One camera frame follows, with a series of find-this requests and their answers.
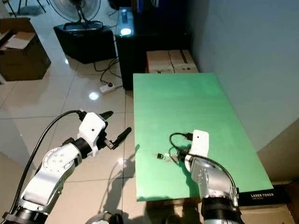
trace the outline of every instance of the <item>black cable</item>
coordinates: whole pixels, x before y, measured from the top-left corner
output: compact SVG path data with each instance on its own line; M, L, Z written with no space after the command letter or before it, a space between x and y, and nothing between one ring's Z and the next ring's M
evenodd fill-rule
M118 25L118 23L119 23L119 21L120 21L120 20L119 20L119 16L120 16L120 14L118 13L116 24L115 24L114 26L110 26L109 28L117 27L117 25Z
M113 73L113 72L110 70L111 67L112 67L113 65L117 64L118 62L119 62L119 59L118 59L118 57L116 57L116 58L112 59L112 61L108 64L108 67L107 67L107 68L102 69L102 70L98 70L98 69L96 68L95 62L93 63L93 67L94 67L94 70L95 70L95 71L103 72L103 73L101 74L101 77L100 77L100 82L101 82L101 83L105 83L105 84L108 84L108 83L109 83L109 82L103 80L103 76L104 76L104 74L105 74L107 71L110 71L110 73L111 73L112 75L114 75L114 76L116 76L116 77L118 77L118 78L121 78L121 76L116 75L115 73Z
M22 190L22 187L23 187L25 178L26 178L26 176L27 176L27 173L28 173L28 171L29 171L30 165L31 165L31 163L32 163L32 161L33 161L33 159L34 159L34 157L35 157L35 155L36 155L36 153L37 153L37 151L38 151L38 148L39 148L39 146L41 145L41 143L42 143L44 137L46 136L46 134L48 133L48 131L50 130L50 128L51 128L51 127L52 127L58 120L60 120L62 117L66 116L66 115L68 115L68 114L71 114L71 113L77 113L78 115L80 115L82 112L81 112L81 111L73 110L73 111L67 111L67 112L65 112L65 113L63 113L63 114L61 114L61 115L59 115L58 117L56 117L56 118L55 118L55 119L54 119L54 120L47 126L47 128L46 128L46 129L44 130L44 132L42 133L41 137L39 138L39 140L38 140L38 142L37 142L37 144L36 144L36 146L35 146L35 148L34 148L32 154L31 154L31 156L30 156L30 158L29 158L29 160L28 160L28 162L27 162L27 164L26 164L26 167L25 167L25 169L24 169L24 171L23 171L22 177L21 177L20 182L19 182L18 189L17 189L17 191L16 191L16 193L15 193L15 196L14 196L13 204L12 204L11 209L10 209L10 211L9 211L10 214L13 214L13 212L14 212L15 209L16 209L16 204L17 204L17 202L18 202L18 200L19 200L19 197L20 197L20 194L21 194L21 190Z
M193 157L197 157L197 158L201 158L203 160L207 160L209 161L210 163L218 166L220 169L223 170L224 173L226 173L226 175L229 177L233 187L235 188L235 182L234 182L234 179L233 177L230 175L230 173L219 163L217 163L216 161L212 160L212 159L209 159L207 157L204 157L204 156L201 156L201 155L193 155L193 154L190 154L190 153L186 153L185 150L179 148L178 146L176 146L173 142L172 142L172 137L174 135L182 135L184 137L186 137L188 140L192 140L192 134L191 133L172 133L170 136L169 136L169 142L171 143L171 145L177 150L178 154L181 155L181 156L186 156L186 155L190 155L190 156L193 156Z
M114 12L112 12L112 13L107 13L108 17L110 18L110 16L114 15L116 12L117 12L117 10L114 10Z

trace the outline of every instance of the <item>electric fan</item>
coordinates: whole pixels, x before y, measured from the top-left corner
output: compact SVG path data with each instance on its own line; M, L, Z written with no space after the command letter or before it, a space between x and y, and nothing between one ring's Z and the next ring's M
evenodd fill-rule
M89 24L99 23L100 21L91 21L98 13L101 0L50 0L54 10L69 22L64 25L82 24L88 27Z

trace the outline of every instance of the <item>white tile floor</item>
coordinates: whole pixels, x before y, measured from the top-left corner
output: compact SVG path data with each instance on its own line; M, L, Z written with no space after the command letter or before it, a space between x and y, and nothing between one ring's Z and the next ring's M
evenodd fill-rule
M197 207L147 210L146 203L136 202L133 93L119 88L105 96L101 95L99 73L94 71L92 64L84 65L64 55L59 45L53 27L65 23L65 20L44 0L41 2L47 13L32 17L31 22L52 64L42 80L0 85L0 126L13 122L29 152L32 152L47 124L67 110L84 109L96 113L114 111L107 128L111 139L115 139L129 126L133 129L118 149L102 149L96 158L88 158L81 163L65 183L47 224L83 224L104 210L121 213L126 224L159 224L172 212L184 214L183 223L199 223ZM18 1L11 0L11 3L17 10ZM36 4L36 1L29 0L28 4ZM96 19L103 21L105 25L114 25L115 18L107 16L109 11L112 10L107 0L102 0ZM98 69L107 67L109 62L110 60L98 62ZM120 74L119 65L113 70ZM121 85L121 80L109 73L105 79ZM99 98L90 100L91 92L98 92ZM77 116L68 116L59 121L44 140L34 160L35 166L38 166L47 150L59 146L69 137L76 137L79 124ZM11 133L0 128L0 137L5 139L7 135Z

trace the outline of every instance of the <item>robotic arm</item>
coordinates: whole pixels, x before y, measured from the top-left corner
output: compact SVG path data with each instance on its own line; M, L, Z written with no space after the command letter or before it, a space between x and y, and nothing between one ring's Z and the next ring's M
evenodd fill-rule
M107 122L103 117L108 118L113 112L106 112L101 116L82 113L77 139L70 138L45 155L37 173L21 194L17 209L13 214L4 214L8 223L45 223L62 192L64 182L82 159L95 157L106 146L110 149L117 148L131 132L131 128L127 128L112 142L106 139Z
M207 158L208 133L194 130L186 137L192 138L192 146L185 156L185 166L199 186L205 224L243 224L233 178L222 165Z

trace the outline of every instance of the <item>green tabletop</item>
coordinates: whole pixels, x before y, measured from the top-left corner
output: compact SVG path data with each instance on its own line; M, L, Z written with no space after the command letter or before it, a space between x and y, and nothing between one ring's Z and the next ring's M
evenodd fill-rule
M134 74L136 190L138 201L199 195L181 162L156 153L176 153L174 132L209 133L208 157L222 164L240 192L271 189L271 182L217 78L211 73ZM191 142L174 138L175 144Z

